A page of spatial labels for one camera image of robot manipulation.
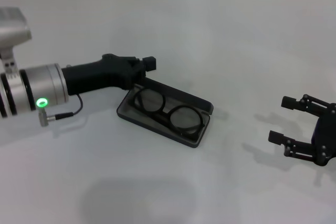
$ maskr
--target white surface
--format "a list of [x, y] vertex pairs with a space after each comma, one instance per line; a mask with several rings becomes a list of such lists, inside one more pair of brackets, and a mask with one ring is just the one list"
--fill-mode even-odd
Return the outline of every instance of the white surface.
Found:
[[0, 0], [33, 32], [22, 68], [156, 56], [150, 78], [215, 107], [197, 149], [120, 119], [116, 88], [46, 129], [34, 113], [1, 121], [0, 223], [334, 223], [336, 160], [287, 158], [267, 137], [313, 132], [284, 95], [336, 100], [335, 1]]

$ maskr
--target black handle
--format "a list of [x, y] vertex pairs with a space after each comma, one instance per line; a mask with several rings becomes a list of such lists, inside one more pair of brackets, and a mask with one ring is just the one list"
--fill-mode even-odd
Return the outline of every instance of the black handle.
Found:
[[108, 54], [96, 62], [62, 68], [68, 94], [75, 95], [106, 87], [131, 89], [143, 81], [146, 71], [156, 69], [154, 57], [119, 57]]

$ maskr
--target cable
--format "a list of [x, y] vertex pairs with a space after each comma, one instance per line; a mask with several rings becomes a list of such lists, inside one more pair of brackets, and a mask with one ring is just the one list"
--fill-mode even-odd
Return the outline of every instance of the cable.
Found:
[[79, 102], [80, 102], [80, 108], [76, 112], [67, 112], [67, 113], [56, 114], [55, 115], [55, 120], [70, 118], [74, 115], [77, 115], [83, 109], [83, 100], [82, 100], [82, 98], [80, 97], [79, 94], [77, 94], [77, 97], [78, 97]]

